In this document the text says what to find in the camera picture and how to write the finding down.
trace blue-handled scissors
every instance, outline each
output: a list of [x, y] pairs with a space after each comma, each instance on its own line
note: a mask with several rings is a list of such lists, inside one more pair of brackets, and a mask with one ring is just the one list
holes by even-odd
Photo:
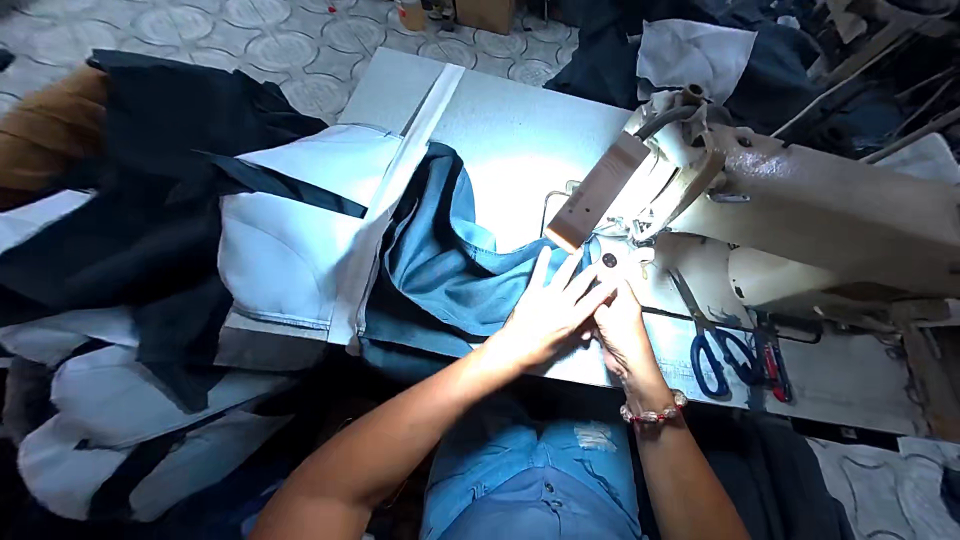
[[[693, 297], [693, 293], [690, 292], [690, 287], [686, 284], [684, 275], [680, 273], [680, 270], [670, 271], [670, 278], [673, 280], [673, 283], [677, 285], [677, 290], [680, 291], [680, 296], [684, 299], [684, 304], [686, 304], [686, 308], [690, 311], [690, 317], [693, 318], [693, 324], [697, 327], [697, 335], [693, 338], [693, 343], [690, 344], [690, 366], [693, 368], [693, 377], [696, 378], [701, 391], [711, 398], [719, 398], [730, 393], [730, 385], [727, 383], [727, 378], [724, 377], [723, 374], [723, 365], [717, 361], [716, 355], [713, 353], [709, 341], [707, 341], [707, 332], [713, 336], [713, 340], [716, 341], [720, 347], [724, 361], [730, 364], [736, 375], [740, 377], [740, 380], [743, 380], [747, 384], [759, 382], [763, 378], [763, 366], [756, 360], [756, 356], [754, 356], [754, 353], [747, 347], [747, 344], [732, 333], [718, 329], [716, 325], [713, 324], [713, 321], [707, 319], [706, 315], [700, 310], [700, 307], [697, 306], [697, 300]], [[740, 361], [733, 356], [730, 349], [731, 343], [747, 358], [746, 363], [740, 363]], [[701, 353], [707, 357], [710, 369], [713, 370], [713, 375], [717, 379], [716, 390], [710, 389], [707, 386], [707, 380], [704, 379], [703, 367], [700, 365]]]

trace hand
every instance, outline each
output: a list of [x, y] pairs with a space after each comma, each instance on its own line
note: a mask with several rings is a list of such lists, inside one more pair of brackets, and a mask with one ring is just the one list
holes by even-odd
[[616, 297], [596, 309], [593, 320], [604, 345], [607, 369], [623, 380], [628, 396], [660, 401], [669, 394], [643, 326], [643, 312], [629, 277], [615, 280]]
[[501, 351], [516, 355], [523, 367], [545, 362], [557, 353], [573, 334], [601, 306], [616, 288], [615, 282], [601, 283], [587, 292], [597, 276], [598, 264], [588, 266], [571, 280], [583, 251], [577, 250], [561, 264], [550, 283], [546, 282], [551, 250], [544, 247], [537, 257], [530, 284], [516, 303], [506, 324], [488, 342], [502, 345]]

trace light blue shirt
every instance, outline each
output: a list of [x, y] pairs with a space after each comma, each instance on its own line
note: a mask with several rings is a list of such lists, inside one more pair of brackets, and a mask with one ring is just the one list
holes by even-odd
[[531, 467], [477, 499], [441, 540], [636, 540], [611, 501], [554, 467]]

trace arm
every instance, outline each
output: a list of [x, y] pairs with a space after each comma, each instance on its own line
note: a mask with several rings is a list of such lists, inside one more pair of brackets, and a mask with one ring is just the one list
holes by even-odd
[[[593, 318], [606, 346], [607, 366], [623, 380], [634, 414], [672, 405], [673, 396], [654, 358], [640, 303], [629, 283], [622, 281], [617, 297], [600, 306]], [[749, 540], [733, 502], [683, 417], [659, 429], [634, 426], [634, 430], [643, 477], [664, 539]]]
[[597, 267], [573, 281], [580, 254], [550, 284], [550, 250], [540, 253], [531, 283], [503, 329], [469, 355], [374, 409], [307, 457], [257, 520], [252, 540], [359, 538], [388, 497], [471, 405], [550, 358], [612, 293], [586, 296]]

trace bracelet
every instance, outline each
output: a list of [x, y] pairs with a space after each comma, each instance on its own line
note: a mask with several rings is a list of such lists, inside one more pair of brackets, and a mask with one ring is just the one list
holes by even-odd
[[633, 414], [630, 407], [627, 404], [623, 404], [620, 407], [620, 416], [623, 417], [624, 422], [628, 424], [659, 424], [666, 420], [673, 420], [680, 416], [680, 411], [686, 406], [686, 395], [676, 388], [671, 388], [670, 392], [673, 393], [673, 404], [663, 410], [663, 412], [657, 413], [652, 410], [644, 410], [639, 414]]

